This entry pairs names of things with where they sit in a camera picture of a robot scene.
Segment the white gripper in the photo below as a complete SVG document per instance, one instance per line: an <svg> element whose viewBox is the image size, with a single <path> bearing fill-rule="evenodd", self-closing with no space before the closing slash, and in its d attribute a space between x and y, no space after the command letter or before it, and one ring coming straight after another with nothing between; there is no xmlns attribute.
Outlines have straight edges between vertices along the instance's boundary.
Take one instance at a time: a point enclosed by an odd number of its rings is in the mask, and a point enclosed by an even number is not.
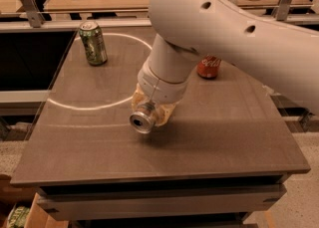
<svg viewBox="0 0 319 228"><path fill-rule="evenodd" d="M174 103L183 98L187 84L188 81L182 83L165 82L152 72L148 63L144 63L138 73L138 85L132 96L132 111L134 112L147 96L158 104L155 105L155 126L162 126L168 122L175 109Z"/></svg>

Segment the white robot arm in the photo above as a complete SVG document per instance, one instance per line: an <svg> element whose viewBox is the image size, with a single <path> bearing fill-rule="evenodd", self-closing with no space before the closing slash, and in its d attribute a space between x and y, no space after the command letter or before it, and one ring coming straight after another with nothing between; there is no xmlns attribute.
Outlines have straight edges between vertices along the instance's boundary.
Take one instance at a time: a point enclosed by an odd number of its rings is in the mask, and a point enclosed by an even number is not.
<svg viewBox="0 0 319 228"><path fill-rule="evenodd" d="M319 112L319 35L314 30L254 16L232 0L150 0L157 32L138 74L131 123L162 125L180 101L192 69L211 55L236 66L290 101Z"/></svg>

